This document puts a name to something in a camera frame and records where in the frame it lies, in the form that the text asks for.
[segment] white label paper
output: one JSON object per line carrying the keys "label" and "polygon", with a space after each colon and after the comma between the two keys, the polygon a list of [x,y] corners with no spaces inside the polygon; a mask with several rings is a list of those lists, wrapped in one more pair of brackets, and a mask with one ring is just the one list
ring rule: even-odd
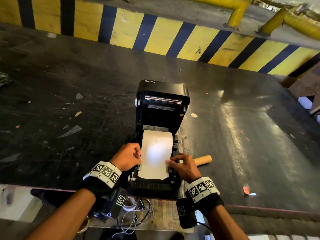
{"label": "white label paper", "polygon": [[144,130],[141,147],[142,169],[139,170],[138,176],[154,180],[169,177],[166,160],[171,157],[172,145],[172,133]]}

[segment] hand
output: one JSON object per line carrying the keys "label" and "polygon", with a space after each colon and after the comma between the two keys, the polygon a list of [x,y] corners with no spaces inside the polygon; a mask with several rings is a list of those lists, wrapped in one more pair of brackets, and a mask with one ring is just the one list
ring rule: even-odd
{"label": "hand", "polygon": [[[176,163],[175,161],[177,160],[182,160],[183,163]],[[167,160],[166,164],[169,167],[177,170],[180,177],[189,184],[191,184],[196,179],[201,178],[201,173],[199,172],[195,161],[190,155],[179,153],[178,156],[174,156],[170,158],[170,160]]]}
{"label": "hand", "polygon": [[123,145],[109,162],[123,172],[132,169],[135,165],[140,165],[142,163],[140,155],[140,145],[138,143],[128,143]]}

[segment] printer lid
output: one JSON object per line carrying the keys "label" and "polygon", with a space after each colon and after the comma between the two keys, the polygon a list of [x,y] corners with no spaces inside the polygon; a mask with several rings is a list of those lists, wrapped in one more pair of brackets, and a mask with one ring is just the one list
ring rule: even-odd
{"label": "printer lid", "polygon": [[183,105],[190,104],[188,88],[182,84],[174,84],[162,81],[142,80],[139,83],[137,94],[157,95],[168,99],[182,100]]}

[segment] cardboard tube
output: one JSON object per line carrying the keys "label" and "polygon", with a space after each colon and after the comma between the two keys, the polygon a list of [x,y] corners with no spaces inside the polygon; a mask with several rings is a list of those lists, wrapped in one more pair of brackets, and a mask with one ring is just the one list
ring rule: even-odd
{"label": "cardboard tube", "polygon": [[210,155],[198,157],[194,159],[197,166],[212,162],[212,157]]}

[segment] wrist strap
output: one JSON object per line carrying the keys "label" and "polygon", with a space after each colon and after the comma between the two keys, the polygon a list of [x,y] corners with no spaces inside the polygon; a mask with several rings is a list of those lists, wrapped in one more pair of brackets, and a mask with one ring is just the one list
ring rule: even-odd
{"label": "wrist strap", "polygon": [[192,182],[186,190],[186,197],[192,199],[194,206],[207,217],[211,209],[223,205],[220,192],[209,177],[201,177]]}
{"label": "wrist strap", "polygon": [[93,169],[91,169],[88,174],[83,177],[83,180],[89,176],[96,177],[112,189],[120,178],[121,174],[121,171],[112,163],[100,161],[93,167]]}

